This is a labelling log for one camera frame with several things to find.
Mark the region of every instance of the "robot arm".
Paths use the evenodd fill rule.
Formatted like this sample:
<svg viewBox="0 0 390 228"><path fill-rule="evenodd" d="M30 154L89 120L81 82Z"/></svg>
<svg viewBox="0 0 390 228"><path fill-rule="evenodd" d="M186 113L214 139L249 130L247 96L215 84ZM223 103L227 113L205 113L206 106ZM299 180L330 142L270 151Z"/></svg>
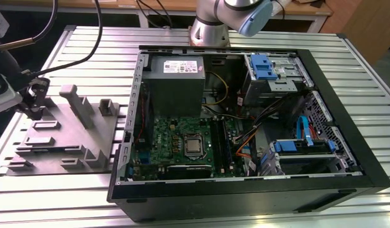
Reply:
<svg viewBox="0 0 390 228"><path fill-rule="evenodd" d="M226 46L227 27L251 37L261 31L271 12L271 0L198 0L190 31L191 45Z"/></svg>

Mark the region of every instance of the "black cable hose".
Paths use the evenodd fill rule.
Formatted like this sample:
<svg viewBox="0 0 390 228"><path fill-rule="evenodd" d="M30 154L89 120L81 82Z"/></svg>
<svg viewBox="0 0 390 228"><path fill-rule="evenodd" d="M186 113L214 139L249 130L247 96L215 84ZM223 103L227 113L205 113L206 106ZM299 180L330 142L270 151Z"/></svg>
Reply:
<svg viewBox="0 0 390 228"><path fill-rule="evenodd" d="M136 3L137 3L138 9L140 9L140 11L142 12L142 15L144 15L145 19L147 20L147 22L149 22L155 28L161 29L161 26L158 26L158 25L157 25L157 24L149 19L149 17L146 16L146 14L144 13L142 6L140 5L140 3L144 4L145 6L146 6L146 4L145 4L141 0L136 0Z"/></svg>
<svg viewBox="0 0 390 228"><path fill-rule="evenodd" d="M44 74L46 74L49 72L53 72L56 70L61 70L64 68L72 67L74 65L78 65L80 63L84 63L85 61L88 61L90 59L90 57L93 56L93 54L96 52L96 49L98 48L98 45L100 45L100 41L101 41L101 37L102 37L102 30L104 30L104 27L102 27L102 12L101 12L101 6L100 6L98 0L94 0L94 6L96 6L97 15L98 15L98 37L97 37L97 40L96 40L96 43L93 45L90 53L86 55L86 57L84 57L81 60L78 60L76 62L64 64L61 66L56 66L56 67L52 67L49 69L45 69L45 70L41 70L38 72L32 73L33 77L37 77L37 76L44 75Z"/></svg>
<svg viewBox="0 0 390 228"><path fill-rule="evenodd" d="M165 12L165 15L167 16L167 19L169 19L169 27L171 28L171 19L170 19L169 13L165 10L163 5L161 4L159 0L157 0L157 2L158 2L159 6L161 6L161 8L162 8L162 10Z"/></svg>
<svg viewBox="0 0 390 228"><path fill-rule="evenodd" d="M278 2L278 0L271 0L271 1L275 1L279 4L279 6L282 8L282 20L285 20L285 8L283 8L283 5L281 4L281 2Z"/></svg>
<svg viewBox="0 0 390 228"><path fill-rule="evenodd" d="M58 9L58 0L53 0L50 19L42 31L32 38L34 43L40 41L45 37L45 35L49 33L57 18L57 9Z"/></svg>
<svg viewBox="0 0 390 228"><path fill-rule="evenodd" d="M144 14L146 20L149 21L149 23L150 23L154 27L161 28L161 26L155 25L155 23L147 18L146 14L145 14L144 11L142 11L142 8L141 8L140 3L141 3L146 8L149 8L155 14L158 14L158 15L161 16L161 18L169 23L169 26L171 27L171 20L170 20L170 17L169 17L169 13L167 13L167 11L165 10L163 5L161 4L159 0L157 0L157 2L158 2L158 4L159 4L159 6L161 6L161 8L162 8L162 10L163 10L163 12L165 12L167 18L165 18L165 16L163 16L161 13L158 13L157 10L154 10L147 4L145 4L145 2L144 2L142 0L136 0L136 2L137 2L138 8L140 8L140 10L141 10L141 12L142 12L142 14Z"/></svg>

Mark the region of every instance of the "aluminum extrusion table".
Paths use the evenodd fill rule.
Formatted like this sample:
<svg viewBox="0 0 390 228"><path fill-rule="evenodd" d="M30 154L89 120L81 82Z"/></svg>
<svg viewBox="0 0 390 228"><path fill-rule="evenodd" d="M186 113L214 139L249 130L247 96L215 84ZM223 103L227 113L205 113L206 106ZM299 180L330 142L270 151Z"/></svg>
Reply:
<svg viewBox="0 0 390 228"><path fill-rule="evenodd" d="M97 28L68 26L44 68L78 60L90 52ZM48 95L58 96L62 84L76 84L90 103L110 98L121 104L114 142L122 138L124 116L138 45L187 46L186 29L104 28L102 41L90 60L52 72ZM318 62L370 148L390 176L390 89L346 39L334 34L262 32L251 38L230 32L233 47L306 48ZM125 213L106 202L110 174L5 176L5 158L21 142L30 124L14 114L0 139L0 225L12 227L136 226ZM356 197L333 208L306 214L178 220L165 227L390 227L390 188Z"/></svg>

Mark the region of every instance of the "orange wire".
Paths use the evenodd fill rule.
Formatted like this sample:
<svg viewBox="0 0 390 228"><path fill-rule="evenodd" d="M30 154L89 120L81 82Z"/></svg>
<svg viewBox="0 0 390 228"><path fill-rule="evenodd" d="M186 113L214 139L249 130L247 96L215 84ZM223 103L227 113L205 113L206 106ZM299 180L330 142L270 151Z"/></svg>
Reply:
<svg viewBox="0 0 390 228"><path fill-rule="evenodd" d="M254 137L257 131L249 136L247 140L243 142L243 144L241 145L241 147L238 148L237 152L235 152L235 156L243 156L243 157L247 157L247 158L251 158L250 155L245 154L245 153L239 153L241 152L241 149L243 148L243 146L247 144L247 142L251 140L251 138Z"/></svg>

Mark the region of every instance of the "blue plastic clip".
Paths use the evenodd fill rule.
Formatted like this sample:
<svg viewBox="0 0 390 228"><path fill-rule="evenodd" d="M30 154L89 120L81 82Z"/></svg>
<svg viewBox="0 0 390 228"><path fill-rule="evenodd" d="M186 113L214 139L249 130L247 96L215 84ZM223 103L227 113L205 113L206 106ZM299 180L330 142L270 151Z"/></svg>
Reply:
<svg viewBox="0 0 390 228"><path fill-rule="evenodd" d="M263 155L262 159L261 159L261 162L259 162L259 165L263 164L263 162L266 161L266 159L269 158L267 154Z"/></svg>
<svg viewBox="0 0 390 228"><path fill-rule="evenodd" d="M335 144L331 140L327 141L327 144L329 144L329 148L330 148L330 151L334 152L335 151Z"/></svg>
<svg viewBox="0 0 390 228"><path fill-rule="evenodd" d="M310 137L310 130L309 130L309 121L306 116L301 115L298 118L298 123L297 123L297 138L302 139L302 130L301 130L301 124L303 124L303 135L306 138L307 146L313 146L313 141Z"/></svg>
<svg viewBox="0 0 390 228"><path fill-rule="evenodd" d="M279 152L281 151L281 145L279 145L279 143L274 143L273 144L273 147L274 147L274 149L275 149L275 152Z"/></svg>
<svg viewBox="0 0 390 228"><path fill-rule="evenodd" d="M297 151L295 143L294 141L278 141L282 151Z"/></svg>
<svg viewBox="0 0 390 228"><path fill-rule="evenodd" d="M277 80L278 76L273 71L271 62L266 55L251 55L250 59L257 80Z"/></svg>

